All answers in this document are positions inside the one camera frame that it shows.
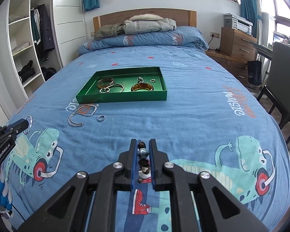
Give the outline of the silver charm pendant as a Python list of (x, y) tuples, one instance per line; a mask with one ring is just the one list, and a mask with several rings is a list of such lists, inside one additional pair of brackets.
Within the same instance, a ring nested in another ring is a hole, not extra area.
[(138, 80), (138, 83), (144, 83), (144, 79), (142, 77), (138, 77), (137, 80)]

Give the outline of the green jewelry tray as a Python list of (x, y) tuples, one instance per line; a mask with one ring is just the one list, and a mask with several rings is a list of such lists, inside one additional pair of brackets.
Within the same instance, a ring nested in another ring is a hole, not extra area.
[[(131, 91), (131, 87), (142, 77), (144, 83), (151, 84), (153, 91)], [(113, 78), (115, 83), (104, 89), (97, 87), (102, 78)], [(159, 67), (135, 67), (97, 71), (76, 95), (79, 104), (118, 103), (140, 101), (165, 101), (167, 88)]]

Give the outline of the black clothes on shelf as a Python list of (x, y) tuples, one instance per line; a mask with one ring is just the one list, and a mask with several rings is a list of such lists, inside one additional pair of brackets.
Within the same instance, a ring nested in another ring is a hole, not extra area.
[(30, 77), (35, 75), (35, 70), (32, 67), (33, 61), (30, 60), (19, 72), (18, 76), (20, 78), (21, 83), (27, 81)]

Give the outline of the black bag in wardrobe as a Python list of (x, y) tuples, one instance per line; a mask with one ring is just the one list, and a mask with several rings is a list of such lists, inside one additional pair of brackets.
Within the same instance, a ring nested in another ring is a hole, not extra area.
[(42, 71), (42, 75), (43, 75), (45, 81), (47, 81), (48, 79), (53, 77), (53, 75), (55, 75), (55, 73), (57, 73), (55, 68), (41, 67), (41, 71)]

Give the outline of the blue cartoon bed cover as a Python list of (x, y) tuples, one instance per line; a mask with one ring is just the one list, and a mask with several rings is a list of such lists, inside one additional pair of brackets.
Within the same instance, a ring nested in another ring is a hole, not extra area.
[[(76, 95), (102, 70), (159, 67), (167, 99), (100, 104), (79, 114)], [(32, 117), (4, 162), (13, 229), (79, 171), (114, 162), (132, 139), (155, 139), (187, 172), (208, 171), (273, 230), (290, 206), (290, 157), (276, 121), (256, 98), (202, 51), (179, 46), (96, 50), (60, 70), (12, 121)], [(28, 157), (17, 158), (26, 151)]]

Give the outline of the white open shelf wardrobe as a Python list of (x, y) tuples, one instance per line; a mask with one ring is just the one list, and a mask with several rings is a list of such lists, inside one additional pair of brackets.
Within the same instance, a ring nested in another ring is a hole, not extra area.
[[(20, 107), (41, 85), (45, 83), (41, 67), (62, 68), (57, 56), (57, 49), (48, 53), (48, 61), (40, 62), (33, 43), (30, 10), (34, 6), (45, 4), (48, 15), (52, 16), (51, 0), (6, 0), (0, 18), (4, 23), (0, 26), (6, 31), (2, 46), (8, 49), (8, 54), (0, 55), (0, 72), (11, 100)], [(35, 75), (21, 83), (18, 72), (30, 61), (33, 61)]]

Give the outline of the hanging dark coat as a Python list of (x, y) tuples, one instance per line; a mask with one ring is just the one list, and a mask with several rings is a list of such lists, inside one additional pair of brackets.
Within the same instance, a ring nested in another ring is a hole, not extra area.
[(48, 53), (55, 49), (51, 20), (45, 4), (30, 10), (30, 21), (35, 52), (40, 62), (48, 61)]

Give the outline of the brown wide bangle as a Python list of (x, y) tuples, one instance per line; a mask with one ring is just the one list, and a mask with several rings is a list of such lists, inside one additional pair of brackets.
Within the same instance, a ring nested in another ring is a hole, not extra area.
[(97, 82), (97, 87), (99, 89), (104, 89), (108, 86), (111, 86), (115, 83), (115, 80), (113, 78), (102, 78)]

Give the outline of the amber bangle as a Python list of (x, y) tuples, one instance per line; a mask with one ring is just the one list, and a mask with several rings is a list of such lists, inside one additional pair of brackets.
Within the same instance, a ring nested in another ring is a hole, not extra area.
[(132, 92), (146, 90), (146, 91), (153, 91), (154, 88), (151, 84), (148, 83), (137, 83), (131, 87)]

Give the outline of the wooden bedside table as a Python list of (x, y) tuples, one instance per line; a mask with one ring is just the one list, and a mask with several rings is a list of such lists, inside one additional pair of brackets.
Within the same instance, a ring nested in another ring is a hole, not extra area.
[(208, 50), (205, 52), (210, 58), (219, 63), (229, 73), (231, 73), (244, 86), (248, 87), (248, 65), (247, 61), (242, 61), (237, 58), (232, 58), (223, 53)]

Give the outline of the olive green jacket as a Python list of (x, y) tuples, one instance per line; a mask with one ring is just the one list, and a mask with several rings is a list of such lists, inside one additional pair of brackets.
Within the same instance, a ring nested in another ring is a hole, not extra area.
[(122, 23), (101, 26), (101, 28), (95, 32), (94, 39), (98, 41), (104, 38), (117, 37), (118, 35), (122, 35), (125, 33), (123, 26), (124, 24)]

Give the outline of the white sliding wardrobe door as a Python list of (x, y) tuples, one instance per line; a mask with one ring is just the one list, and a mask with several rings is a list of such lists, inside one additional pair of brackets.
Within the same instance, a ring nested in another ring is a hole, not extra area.
[(52, 9), (58, 56), (66, 66), (87, 40), (82, 0), (52, 0)]

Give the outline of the black tote bag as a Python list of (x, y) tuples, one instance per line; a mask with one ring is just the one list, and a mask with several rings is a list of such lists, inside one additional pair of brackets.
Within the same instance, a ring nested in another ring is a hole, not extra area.
[(248, 69), (248, 83), (254, 86), (261, 85), (261, 55), (259, 55), (257, 60), (248, 61), (247, 69)]

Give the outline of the grey chair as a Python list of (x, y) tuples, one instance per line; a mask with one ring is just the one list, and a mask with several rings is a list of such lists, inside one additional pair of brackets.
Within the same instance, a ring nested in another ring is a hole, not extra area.
[(266, 85), (257, 100), (266, 95), (273, 103), (269, 113), (277, 108), (281, 113), (279, 128), (290, 122), (290, 45), (280, 42), (273, 44), (272, 60)]

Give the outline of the wooden drawer cabinet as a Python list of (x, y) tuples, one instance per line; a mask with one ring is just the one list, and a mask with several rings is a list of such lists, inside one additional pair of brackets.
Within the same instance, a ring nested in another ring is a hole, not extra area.
[(257, 39), (237, 29), (221, 28), (220, 51), (232, 58), (242, 61), (252, 61), (256, 48), (253, 44)]

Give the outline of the blue folded duvet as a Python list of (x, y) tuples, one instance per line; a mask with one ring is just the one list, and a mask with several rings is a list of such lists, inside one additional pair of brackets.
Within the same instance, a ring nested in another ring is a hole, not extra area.
[(208, 43), (198, 28), (180, 26), (176, 30), (168, 32), (148, 32), (136, 35), (123, 34), (101, 40), (91, 40), (82, 44), (77, 54), (81, 56), (101, 49), (135, 46), (185, 46), (194, 47), (200, 51), (208, 50)]

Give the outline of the glass desk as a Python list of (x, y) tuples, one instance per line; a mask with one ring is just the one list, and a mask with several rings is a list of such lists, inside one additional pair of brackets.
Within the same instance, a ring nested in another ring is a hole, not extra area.
[(250, 41), (250, 43), (255, 47), (257, 53), (265, 58), (267, 58), (268, 60), (272, 60), (272, 53), (273, 51), (263, 45), (254, 43), (252, 41)]

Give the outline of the grey puffer jacket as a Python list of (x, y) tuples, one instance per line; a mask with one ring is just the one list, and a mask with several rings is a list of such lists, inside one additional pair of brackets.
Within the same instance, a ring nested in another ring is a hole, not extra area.
[(176, 30), (177, 23), (170, 18), (155, 14), (135, 15), (123, 22), (126, 35), (144, 34), (149, 32), (168, 32)]

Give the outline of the wooden headboard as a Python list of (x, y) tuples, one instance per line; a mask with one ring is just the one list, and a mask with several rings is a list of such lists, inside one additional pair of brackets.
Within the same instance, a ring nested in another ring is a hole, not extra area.
[(133, 9), (121, 12), (95, 16), (93, 18), (94, 32), (104, 25), (123, 23), (128, 19), (154, 21), (162, 18), (173, 19), (177, 26), (197, 27), (197, 12), (185, 9)]

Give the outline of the white printer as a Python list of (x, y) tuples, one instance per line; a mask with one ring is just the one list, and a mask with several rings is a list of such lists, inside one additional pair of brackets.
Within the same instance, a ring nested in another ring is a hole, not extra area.
[(248, 35), (252, 35), (253, 23), (240, 16), (227, 13), (224, 14), (224, 27), (237, 29)]

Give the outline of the right teal curtain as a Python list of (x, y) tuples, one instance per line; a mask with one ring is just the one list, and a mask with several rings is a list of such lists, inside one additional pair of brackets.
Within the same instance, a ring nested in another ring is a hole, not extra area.
[(252, 36), (260, 39), (263, 28), (261, 0), (241, 0), (241, 17), (253, 23)]

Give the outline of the wall power socket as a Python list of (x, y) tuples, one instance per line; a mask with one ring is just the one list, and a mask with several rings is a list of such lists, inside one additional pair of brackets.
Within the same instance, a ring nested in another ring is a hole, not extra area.
[(210, 36), (213, 37), (213, 38), (220, 38), (220, 33), (217, 33), (217, 32), (211, 32), (211, 33), (210, 33)]

